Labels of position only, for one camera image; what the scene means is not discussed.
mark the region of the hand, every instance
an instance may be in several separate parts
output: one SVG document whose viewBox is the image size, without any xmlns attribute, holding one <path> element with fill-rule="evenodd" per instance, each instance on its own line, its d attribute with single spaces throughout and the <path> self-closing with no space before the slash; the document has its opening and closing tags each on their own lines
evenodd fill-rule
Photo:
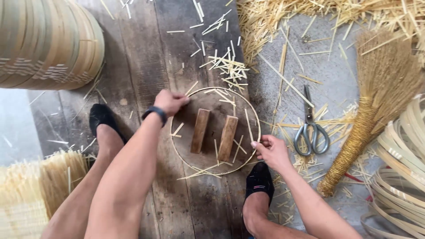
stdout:
<svg viewBox="0 0 425 239">
<path fill-rule="evenodd" d="M 174 116 L 182 106 L 189 103 L 189 97 L 181 93 L 173 93 L 169 90 L 161 90 L 155 98 L 153 106 L 163 110 L 167 117 Z"/>
<path fill-rule="evenodd" d="M 257 159 L 263 159 L 269 167 L 279 173 L 283 170 L 294 169 L 283 139 L 273 135 L 263 135 L 261 140 L 262 143 L 251 142 L 251 146 L 257 150 Z"/>
</svg>

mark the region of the leg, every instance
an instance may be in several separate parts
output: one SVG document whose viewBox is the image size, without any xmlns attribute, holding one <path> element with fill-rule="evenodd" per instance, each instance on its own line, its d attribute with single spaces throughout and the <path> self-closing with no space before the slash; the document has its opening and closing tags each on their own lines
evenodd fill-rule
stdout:
<svg viewBox="0 0 425 239">
<path fill-rule="evenodd" d="M 285 239 L 315 239 L 296 229 L 287 228 L 267 219 L 269 211 L 269 196 L 265 192 L 249 195 L 242 209 L 247 230 L 256 239 L 285 238 Z"/>
<path fill-rule="evenodd" d="M 118 133 L 108 125 L 100 124 L 96 133 L 99 144 L 96 162 L 57 209 L 42 238 L 84 238 L 93 195 L 109 164 L 124 146 Z"/>
</svg>

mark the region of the forearm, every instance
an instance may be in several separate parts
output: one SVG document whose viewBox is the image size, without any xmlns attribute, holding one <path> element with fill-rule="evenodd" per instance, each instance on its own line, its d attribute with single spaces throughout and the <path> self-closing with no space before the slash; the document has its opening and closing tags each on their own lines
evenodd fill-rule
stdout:
<svg viewBox="0 0 425 239">
<path fill-rule="evenodd" d="M 307 232 L 319 239 L 362 238 L 310 185 L 291 169 L 278 170 L 288 185 Z"/>
<path fill-rule="evenodd" d="M 101 231 L 110 232 L 108 235 L 111 237 L 114 237 L 117 228 L 128 225 L 133 225 L 129 228 L 138 228 L 146 195 L 156 173 L 156 149 L 161 127 L 158 114 L 149 114 L 114 158 L 94 195 L 89 226 L 91 220 L 93 226 L 99 226 L 96 220 L 102 219 L 104 228 Z M 137 232 L 125 233 L 137 235 Z"/>
</svg>

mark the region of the golden twine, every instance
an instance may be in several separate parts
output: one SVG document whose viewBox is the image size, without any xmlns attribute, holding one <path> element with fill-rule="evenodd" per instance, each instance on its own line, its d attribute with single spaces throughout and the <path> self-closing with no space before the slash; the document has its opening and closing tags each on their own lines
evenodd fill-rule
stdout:
<svg viewBox="0 0 425 239">
<path fill-rule="evenodd" d="M 371 131 L 375 126 L 373 118 L 377 109 L 372 108 L 373 98 L 360 97 L 359 109 L 351 133 L 344 143 L 325 178 L 317 185 L 317 190 L 324 196 L 333 196 L 333 190 L 351 164 L 369 143 Z"/>
</svg>

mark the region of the black wristband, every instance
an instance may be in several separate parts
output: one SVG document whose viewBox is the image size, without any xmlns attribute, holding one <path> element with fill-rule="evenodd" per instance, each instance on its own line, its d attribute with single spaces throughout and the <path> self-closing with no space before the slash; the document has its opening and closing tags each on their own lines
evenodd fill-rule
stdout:
<svg viewBox="0 0 425 239">
<path fill-rule="evenodd" d="M 168 119 L 167 114 L 163 110 L 161 110 L 160 108 L 158 108 L 156 106 L 149 107 L 147 109 L 147 111 L 145 111 L 145 113 L 142 115 L 142 120 L 145 120 L 145 118 L 152 112 L 157 113 L 161 117 L 162 127 L 164 127 L 165 124 L 167 123 L 167 119 Z"/>
</svg>

